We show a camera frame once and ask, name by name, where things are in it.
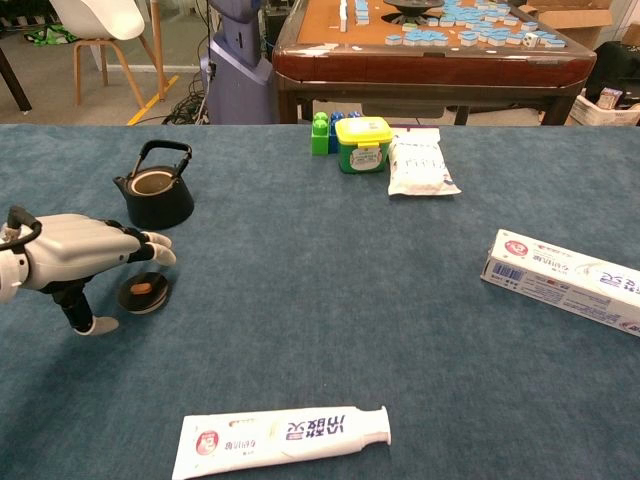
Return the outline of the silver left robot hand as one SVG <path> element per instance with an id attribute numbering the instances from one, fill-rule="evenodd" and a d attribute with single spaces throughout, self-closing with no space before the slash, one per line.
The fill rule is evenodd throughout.
<path id="1" fill-rule="evenodd" d="M 120 265 L 155 261 L 162 266 L 176 263 L 172 241 L 156 232 L 140 231 L 115 220 L 100 220 L 81 214 L 57 214 L 36 219 L 41 225 L 37 238 L 24 246 L 26 261 L 22 287 L 49 294 L 81 336 L 98 336 L 115 330 L 113 317 L 97 317 L 83 293 L 95 275 Z"/>

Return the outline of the black lid with orange knob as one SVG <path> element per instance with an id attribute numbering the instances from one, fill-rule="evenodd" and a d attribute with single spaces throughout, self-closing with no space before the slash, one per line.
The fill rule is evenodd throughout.
<path id="1" fill-rule="evenodd" d="M 169 282 L 158 272 L 130 277 L 119 289 L 119 305 L 132 314 L 142 315 L 160 308 L 168 297 Z"/>

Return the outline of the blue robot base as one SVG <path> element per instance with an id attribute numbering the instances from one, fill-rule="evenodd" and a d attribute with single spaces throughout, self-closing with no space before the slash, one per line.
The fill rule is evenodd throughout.
<path id="1" fill-rule="evenodd" d="M 200 58 L 209 122 L 278 123 L 273 66 L 262 54 L 261 0 L 207 0 L 207 3 L 221 20 Z"/>

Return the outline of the black cast iron teapot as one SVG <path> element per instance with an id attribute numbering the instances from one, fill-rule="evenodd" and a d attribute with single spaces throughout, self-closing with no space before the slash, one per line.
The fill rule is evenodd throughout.
<path id="1" fill-rule="evenodd" d="M 175 166 L 142 168 L 147 155 L 156 148 L 184 153 Z M 129 218 L 140 228 L 163 230 L 185 221 L 194 210 L 194 200 L 182 173 L 192 158 L 191 146 L 185 143 L 154 139 L 146 142 L 134 168 L 126 176 L 116 176 L 113 183 L 122 193 Z"/>

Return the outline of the teal blue carpeted table top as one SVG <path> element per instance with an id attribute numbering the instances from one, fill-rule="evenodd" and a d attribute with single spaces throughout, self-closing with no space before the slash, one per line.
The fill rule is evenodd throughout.
<path id="1" fill-rule="evenodd" d="M 444 127 L 453 197 L 389 197 L 302 125 L 0 125 L 0 222 L 126 222 L 113 178 L 189 144 L 172 290 L 83 338 L 49 296 L 0 305 L 0 480 L 170 480 L 183 418 L 385 406 L 392 442 L 220 480 L 640 480 L 640 339 L 480 274 L 507 229 L 640 270 L 640 128 Z"/>

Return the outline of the green tub with yellow lid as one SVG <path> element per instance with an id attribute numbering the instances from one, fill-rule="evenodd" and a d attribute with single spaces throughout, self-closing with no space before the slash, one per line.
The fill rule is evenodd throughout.
<path id="1" fill-rule="evenodd" d="M 351 117 L 336 123 L 340 170 L 346 174 L 383 171 L 393 139 L 389 124 L 382 117 Z"/>

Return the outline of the green bag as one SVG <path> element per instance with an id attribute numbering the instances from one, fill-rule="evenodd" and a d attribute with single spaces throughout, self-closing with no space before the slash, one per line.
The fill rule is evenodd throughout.
<path id="1" fill-rule="evenodd" d="M 78 41 L 78 38 L 62 25 L 51 24 L 24 34 L 24 39 L 36 46 L 64 45 Z"/>

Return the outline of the white chair with wooden legs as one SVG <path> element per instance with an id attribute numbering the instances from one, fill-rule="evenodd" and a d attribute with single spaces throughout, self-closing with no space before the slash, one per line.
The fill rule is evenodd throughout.
<path id="1" fill-rule="evenodd" d="M 83 46 L 98 46 L 102 66 L 103 85 L 108 85 L 105 47 L 110 46 L 142 109 L 145 102 L 123 51 L 117 41 L 138 39 L 154 67 L 156 58 L 144 36 L 145 22 L 134 0 L 49 0 L 63 27 L 77 38 L 73 46 L 75 102 L 81 103 L 80 51 Z"/>

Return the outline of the green building block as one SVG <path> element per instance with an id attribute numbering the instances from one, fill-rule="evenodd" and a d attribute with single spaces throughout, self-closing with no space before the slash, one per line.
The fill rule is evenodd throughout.
<path id="1" fill-rule="evenodd" d="M 314 156 L 329 153 L 329 117 L 325 112 L 317 112 L 312 120 L 311 154 Z"/>

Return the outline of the blue building block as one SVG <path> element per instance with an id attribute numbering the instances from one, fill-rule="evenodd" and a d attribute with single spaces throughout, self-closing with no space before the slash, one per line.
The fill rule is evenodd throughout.
<path id="1" fill-rule="evenodd" d="M 339 142 L 336 133 L 336 124 L 339 120 L 344 118 L 358 118 L 362 114 L 359 111 L 351 111 L 344 113 L 342 111 L 334 111 L 329 118 L 329 140 L 328 140 L 328 153 L 336 154 L 339 151 Z"/>

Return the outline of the white toothpaste tube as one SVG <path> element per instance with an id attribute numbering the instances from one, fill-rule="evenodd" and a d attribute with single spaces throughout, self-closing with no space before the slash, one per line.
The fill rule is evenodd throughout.
<path id="1" fill-rule="evenodd" d="M 387 409 L 317 407 L 189 415 L 172 480 L 342 456 L 391 443 Z"/>

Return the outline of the white wet wipes pack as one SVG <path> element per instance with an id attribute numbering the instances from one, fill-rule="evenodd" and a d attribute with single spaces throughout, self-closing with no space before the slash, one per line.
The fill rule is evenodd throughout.
<path id="1" fill-rule="evenodd" d="M 461 190 L 446 166 L 438 128 L 393 128 L 388 195 L 448 196 Z"/>

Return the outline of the brown mahjong table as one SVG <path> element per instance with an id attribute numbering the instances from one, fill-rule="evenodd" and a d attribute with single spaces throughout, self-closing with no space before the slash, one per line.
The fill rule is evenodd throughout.
<path id="1" fill-rule="evenodd" d="M 279 117 L 298 118 L 306 101 L 376 105 L 392 115 L 422 117 L 431 106 L 454 107 L 456 124 L 470 108 L 518 106 L 543 112 L 543 124 L 565 122 L 596 61 L 572 39 L 563 48 L 544 45 L 463 46 L 460 27 L 448 27 L 444 46 L 388 45 L 402 35 L 384 21 L 393 7 L 367 0 L 369 22 L 355 21 L 355 1 L 347 0 L 347 29 L 340 29 L 340 0 L 296 0 L 272 54 Z"/>

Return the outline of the black mahjong centre dish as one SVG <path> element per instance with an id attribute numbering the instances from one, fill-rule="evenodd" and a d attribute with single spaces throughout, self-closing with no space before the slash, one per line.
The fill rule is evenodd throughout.
<path id="1" fill-rule="evenodd" d="M 382 16 L 382 20 L 390 24 L 415 23 L 425 25 L 429 18 L 439 18 L 440 13 L 429 13 L 429 10 L 440 8 L 444 0 L 383 0 L 396 12 Z"/>

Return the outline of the white toothpaste box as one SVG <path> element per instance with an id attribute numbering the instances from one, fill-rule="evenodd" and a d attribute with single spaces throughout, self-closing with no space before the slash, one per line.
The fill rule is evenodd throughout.
<path id="1" fill-rule="evenodd" d="M 640 337 L 638 270 L 500 229 L 481 279 Z"/>

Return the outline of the white plastic basket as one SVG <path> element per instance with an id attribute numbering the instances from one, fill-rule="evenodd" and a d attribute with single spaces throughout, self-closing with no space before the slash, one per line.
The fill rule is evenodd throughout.
<path id="1" fill-rule="evenodd" d="M 606 110 L 582 95 L 578 95 L 570 111 L 573 120 L 586 126 L 636 126 L 640 122 L 640 107 L 627 110 Z"/>

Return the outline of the brown cardboard box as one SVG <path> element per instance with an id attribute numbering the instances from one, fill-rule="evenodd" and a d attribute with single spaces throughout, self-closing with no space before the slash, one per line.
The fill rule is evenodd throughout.
<path id="1" fill-rule="evenodd" d="M 612 25 L 611 3 L 612 0 L 525 0 L 520 9 L 593 49 L 601 30 Z"/>

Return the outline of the black bag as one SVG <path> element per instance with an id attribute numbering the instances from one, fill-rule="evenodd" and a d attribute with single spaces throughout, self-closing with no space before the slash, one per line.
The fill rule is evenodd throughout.
<path id="1" fill-rule="evenodd" d="M 595 103 L 604 88 L 622 92 L 618 106 L 640 103 L 640 46 L 608 41 L 596 50 L 596 63 L 586 81 L 584 96 Z"/>

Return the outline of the light wooden post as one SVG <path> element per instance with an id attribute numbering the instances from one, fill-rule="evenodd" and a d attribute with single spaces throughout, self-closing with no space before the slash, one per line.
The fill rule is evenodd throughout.
<path id="1" fill-rule="evenodd" d="M 166 80 L 165 80 L 164 69 L 163 69 L 163 49 L 162 49 L 159 0 L 149 0 L 149 3 L 150 3 L 149 9 L 150 9 L 151 25 L 152 25 L 158 98 L 160 101 L 164 101 L 166 97 Z"/>

